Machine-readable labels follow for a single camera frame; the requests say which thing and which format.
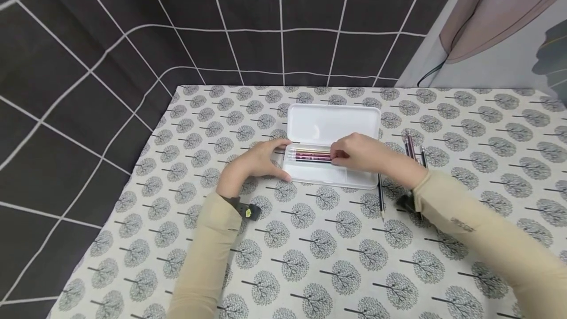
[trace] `beige sleeve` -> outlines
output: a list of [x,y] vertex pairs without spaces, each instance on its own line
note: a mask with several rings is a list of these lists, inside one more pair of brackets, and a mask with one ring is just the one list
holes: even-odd
[[242,218],[215,192],[203,203],[187,258],[175,284],[167,319],[212,319],[228,255]]
[[526,318],[567,318],[567,267],[548,249],[447,174],[430,171],[413,192],[417,211],[504,278]]

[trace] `plastic pencil case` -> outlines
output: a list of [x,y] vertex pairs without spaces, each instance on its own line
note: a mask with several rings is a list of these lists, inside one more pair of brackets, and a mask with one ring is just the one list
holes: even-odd
[[378,138],[380,116],[380,110],[375,107],[291,105],[287,111],[287,137],[293,143],[286,148],[282,168],[293,181],[353,189],[376,188],[377,174],[347,170],[325,162],[326,158],[298,159],[297,154],[328,155],[333,142],[354,132]]

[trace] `tablecloth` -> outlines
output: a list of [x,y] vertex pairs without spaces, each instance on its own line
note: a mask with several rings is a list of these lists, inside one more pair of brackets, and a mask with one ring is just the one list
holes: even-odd
[[[400,136],[411,133],[430,168],[567,260],[567,113],[541,92],[188,85],[178,87],[51,318],[165,318],[204,197],[236,156],[286,136],[291,103],[378,107],[381,140],[403,152]],[[384,222],[377,190],[249,178],[242,202],[262,214],[240,229],[217,316],[521,316],[506,283],[426,219],[396,210],[404,190],[383,183]]]

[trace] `cable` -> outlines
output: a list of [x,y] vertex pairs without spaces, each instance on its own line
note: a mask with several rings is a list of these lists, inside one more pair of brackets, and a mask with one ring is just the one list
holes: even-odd
[[[449,46],[451,48],[451,51],[453,50],[453,48],[455,47],[455,40],[457,39],[457,37],[459,37],[459,34],[461,32],[461,30],[467,25],[467,23],[469,23],[470,19],[473,18],[474,13],[476,13],[476,10],[478,9],[478,6],[480,5],[482,0],[478,0],[476,2],[476,5],[474,6],[474,9],[472,10],[471,15],[469,16],[469,18],[467,18],[467,20],[464,21],[464,23],[461,25],[461,27],[459,27],[459,29],[457,30],[457,32],[455,33],[455,35],[453,36],[453,40],[451,41],[451,46]],[[431,74],[437,72],[437,70],[440,70],[441,67],[445,64],[445,62],[447,61],[447,58],[449,58],[449,54],[447,54],[447,57],[445,57],[445,59],[443,60],[443,62],[441,62],[438,66],[436,66],[435,68],[431,69],[429,72],[425,73],[424,76],[421,77],[421,79],[419,79],[419,81],[417,82],[417,87],[419,87],[419,84],[421,84],[422,81],[425,80],[426,77],[430,76]]]

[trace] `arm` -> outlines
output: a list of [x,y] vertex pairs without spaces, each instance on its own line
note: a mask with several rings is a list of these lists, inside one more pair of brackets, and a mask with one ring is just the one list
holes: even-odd
[[334,163],[382,173],[413,189],[415,209],[477,252],[504,278],[526,318],[567,318],[567,267],[548,249],[478,202],[452,177],[428,172],[411,158],[369,137],[346,138],[350,140],[333,144],[339,150],[332,154],[337,158]]
[[258,143],[231,162],[219,178],[216,192],[203,203],[193,244],[175,284],[167,319],[212,319],[222,292],[230,248],[242,218],[224,198],[237,197],[249,176],[273,175],[286,181],[291,177],[273,166],[274,148],[290,144],[286,139]]

